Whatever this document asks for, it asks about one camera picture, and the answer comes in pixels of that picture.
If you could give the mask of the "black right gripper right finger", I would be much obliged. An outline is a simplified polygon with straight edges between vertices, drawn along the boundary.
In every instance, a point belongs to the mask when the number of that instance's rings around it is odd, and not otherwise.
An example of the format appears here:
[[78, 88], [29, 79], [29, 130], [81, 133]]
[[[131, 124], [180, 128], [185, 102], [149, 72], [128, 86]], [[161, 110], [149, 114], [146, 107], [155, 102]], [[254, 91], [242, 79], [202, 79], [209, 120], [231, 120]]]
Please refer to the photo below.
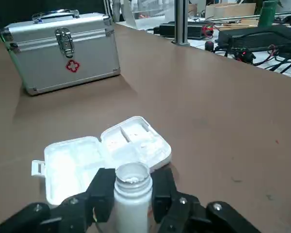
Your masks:
[[193, 195], [177, 191], [171, 168], [151, 174], [152, 211], [159, 233], [258, 233], [231, 205], [213, 201], [202, 206]]

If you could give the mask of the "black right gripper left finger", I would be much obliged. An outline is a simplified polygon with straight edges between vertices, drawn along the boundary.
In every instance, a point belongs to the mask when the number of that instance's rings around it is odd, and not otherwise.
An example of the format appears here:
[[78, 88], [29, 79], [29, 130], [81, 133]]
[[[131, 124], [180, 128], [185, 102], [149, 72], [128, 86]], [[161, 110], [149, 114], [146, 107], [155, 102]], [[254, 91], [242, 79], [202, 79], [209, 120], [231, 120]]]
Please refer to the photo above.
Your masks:
[[31, 203], [0, 224], [0, 233], [85, 233], [106, 223], [114, 205], [115, 169], [100, 168], [86, 191], [66, 198], [57, 207]]

